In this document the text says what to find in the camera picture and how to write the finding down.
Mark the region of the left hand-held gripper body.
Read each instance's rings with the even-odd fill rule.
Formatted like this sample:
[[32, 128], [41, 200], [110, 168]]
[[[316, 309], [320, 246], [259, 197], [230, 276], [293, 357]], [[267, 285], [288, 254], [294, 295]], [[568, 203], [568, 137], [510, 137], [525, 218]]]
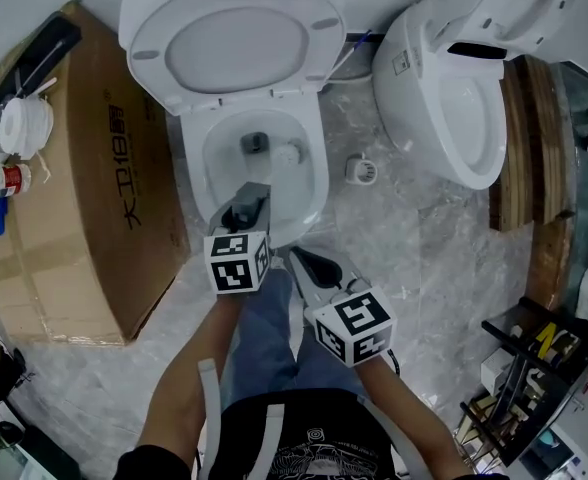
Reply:
[[270, 265], [270, 230], [256, 230], [258, 215], [235, 218], [233, 197], [215, 212], [204, 237], [206, 270], [217, 295], [258, 291]]

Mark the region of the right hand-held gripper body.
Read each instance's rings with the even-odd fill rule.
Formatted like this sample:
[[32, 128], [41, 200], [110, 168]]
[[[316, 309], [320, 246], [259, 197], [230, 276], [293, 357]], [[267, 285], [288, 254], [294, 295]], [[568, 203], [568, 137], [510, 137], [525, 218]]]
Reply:
[[382, 289], [364, 278], [315, 293], [304, 316], [316, 341], [347, 367], [385, 354], [395, 339], [393, 308]]

